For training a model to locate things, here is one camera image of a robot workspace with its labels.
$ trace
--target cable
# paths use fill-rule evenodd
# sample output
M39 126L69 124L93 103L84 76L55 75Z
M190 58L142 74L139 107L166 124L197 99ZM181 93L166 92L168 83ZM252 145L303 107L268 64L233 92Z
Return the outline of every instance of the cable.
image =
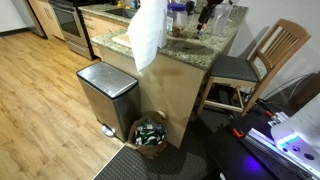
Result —
M276 105L279 105L279 106L288 107L288 106L287 106L287 105L285 105L285 104L278 103L278 102L273 102L273 101L265 102L265 104L266 104L266 105L268 105L268 104L276 104Z
M295 87L293 88L293 90L292 90L292 92L291 92L291 94L290 94L290 96L289 96L289 99L292 98L292 96L293 96L293 94L294 94L294 91L296 91L296 88L299 86L299 84L300 84L303 80L305 80L306 78L310 77L311 74L312 74L312 73L308 74L307 76L305 76L305 77L303 77L303 78L301 78L301 79L299 80L299 82L298 82L298 83L295 85Z
M301 76L295 77L295 78L293 78L293 79L291 79L291 80L283 83L282 85L280 85L279 87L275 88L275 89L272 90L271 92L269 92L263 99L266 99L266 98L267 98L270 94L272 94L274 91L276 91L276 90L278 90L279 88L281 88L282 86L290 83L291 81L294 81L294 80L299 79L299 78L304 78L304 77L307 77L307 76L309 76L309 75L311 75L311 74L315 74L315 73L316 73L316 72L312 72L312 73L309 73L309 74L305 74L305 75L301 75Z

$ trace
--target black floor mat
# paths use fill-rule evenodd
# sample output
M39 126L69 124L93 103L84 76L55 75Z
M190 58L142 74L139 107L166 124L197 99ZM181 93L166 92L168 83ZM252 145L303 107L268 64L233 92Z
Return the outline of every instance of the black floor mat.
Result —
M216 166L199 142L189 128L179 149L168 143L154 160L124 147L94 179L204 179Z

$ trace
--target trash can foot pedal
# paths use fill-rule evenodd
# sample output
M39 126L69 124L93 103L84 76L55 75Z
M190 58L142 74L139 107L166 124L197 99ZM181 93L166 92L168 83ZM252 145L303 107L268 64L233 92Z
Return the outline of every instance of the trash can foot pedal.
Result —
M114 136L114 133L115 133L115 130L114 129L111 129L109 126L107 125L103 125L102 126L102 132L106 135L106 136L109 136L109 137L113 137Z

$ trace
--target kitchen counter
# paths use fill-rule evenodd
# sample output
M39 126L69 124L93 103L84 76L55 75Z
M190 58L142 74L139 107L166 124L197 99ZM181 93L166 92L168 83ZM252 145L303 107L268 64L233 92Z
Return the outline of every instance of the kitchen counter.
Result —
M117 8L118 8L117 6L110 5L110 4L96 4L96 5L90 5L90 6L80 6L79 10L129 24L130 19L128 18L124 18L124 17L120 17L120 16L116 16L116 15L104 12L107 10L117 9Z
M114 9L116 7L107 4L79 7L82 11L108 17L124 23L130 23L130 19L104 12L112 8ZM207 29L201 36L200 40L194 39L199 14L188 16L188 24L185 28L184 37L175 38L167 35L167 45L163 48L158 48L158 53L202 70L208 70L216 57L221 54L237 33L245 18L247 10L247 7L234 6L221 36L211 35L210 32L212 30L213 19L209 19ZM125 32L125 30L120 30L110 34L97 36L92 38L91 42L133 59L133 54L130 48L124 47L111 40L112 37L124 34Z
M130 23L129 19L104 12L111 8L115 7L95 5L81 7L80 10L104 19ZM161 110L168 115L167 139L179 147L203 77L216 57L232 43L246 12L246 7L235 6L222 36L210 34L210 19L200 40L194 39L199 14L189 16L184 37L168 35L167 45L158 49L154 61L140 73L137 72L132 50L111 40L126 33L126 29L93 37L91 42L99 45L102 61L138 80L141 112Z

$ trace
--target bottle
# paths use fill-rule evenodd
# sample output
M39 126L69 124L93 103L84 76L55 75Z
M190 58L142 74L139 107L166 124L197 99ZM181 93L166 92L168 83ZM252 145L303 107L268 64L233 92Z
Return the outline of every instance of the bottle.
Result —
M137 9L137 2L136 0L130 0L131 9Z
M121 3L121 1L118 1L117 7L118 7L118 8L122 8L122 3Z
M212 35L221 35L233 9L232 3L221 3L215 7Z
M167 31L171 36L181 37L187 24L186 6L171 3L168 4L167 9Z

